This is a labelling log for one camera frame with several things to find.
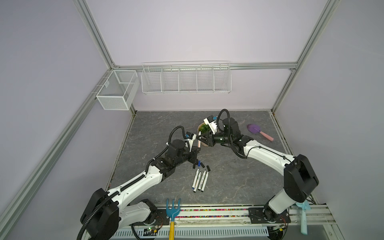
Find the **white whiteboard marker blue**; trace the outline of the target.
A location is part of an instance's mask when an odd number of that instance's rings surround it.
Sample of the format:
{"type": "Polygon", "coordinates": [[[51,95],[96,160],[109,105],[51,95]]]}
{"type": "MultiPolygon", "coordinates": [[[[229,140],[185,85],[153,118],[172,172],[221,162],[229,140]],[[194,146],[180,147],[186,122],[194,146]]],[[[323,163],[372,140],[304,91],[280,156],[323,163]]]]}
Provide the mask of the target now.
{"type": "Polygon", "coordinates": [[[192,189],[194,190],[195,187],[196,187],[196,182],[197,182],[197,179],[198,179],[198,176],[199,176],[199,173],[200,173],[200,170],[197,169],[196,171],[196,174],[195,174],[195,177],[194,177],[194,181],[193,181],[193,184],[192,184],[192,189]]]}

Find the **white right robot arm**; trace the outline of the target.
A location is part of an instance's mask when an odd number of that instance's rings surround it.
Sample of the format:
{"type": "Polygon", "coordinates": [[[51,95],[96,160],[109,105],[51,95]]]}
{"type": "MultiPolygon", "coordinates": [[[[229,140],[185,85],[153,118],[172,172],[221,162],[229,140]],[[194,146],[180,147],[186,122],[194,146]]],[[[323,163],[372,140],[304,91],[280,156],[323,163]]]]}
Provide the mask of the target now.
{"type": "Polygon", "coordinates": [[[197,140],[209,147],[220,144],[230,148],[237,157],[255,159],[283,176],[284,187],[263,208],[262,216],[267,222],[275,223],[289,207],[304,203],[319,185],[318,177],[306,156],[278,152],[241,134],[237,121],[230,115],[223,120],[219,116],[209,116],[204,123],[210,131],[198,135],[197,140]]]}

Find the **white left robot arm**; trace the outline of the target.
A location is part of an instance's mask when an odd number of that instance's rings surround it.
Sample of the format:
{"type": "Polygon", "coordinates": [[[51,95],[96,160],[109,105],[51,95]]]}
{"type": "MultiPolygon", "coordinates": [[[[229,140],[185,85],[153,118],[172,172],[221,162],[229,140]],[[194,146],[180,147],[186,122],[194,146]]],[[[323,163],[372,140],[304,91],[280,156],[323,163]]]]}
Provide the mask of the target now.
{"type": "Polygon", "coordinates": [[[81,240],[88,233],[92,240],[109,240],[118,229],[139,222],[152,222],[157,207],[150,200],[133,205],[132,201],[149,188],[170,177],[185,162],[196,163],[200,148],[194,146],[197,135],[175,127],[167,146],[149,160],[143,172],[105,191],[96,190],[81,216],[82,227],[77,235],[81,240]]]}

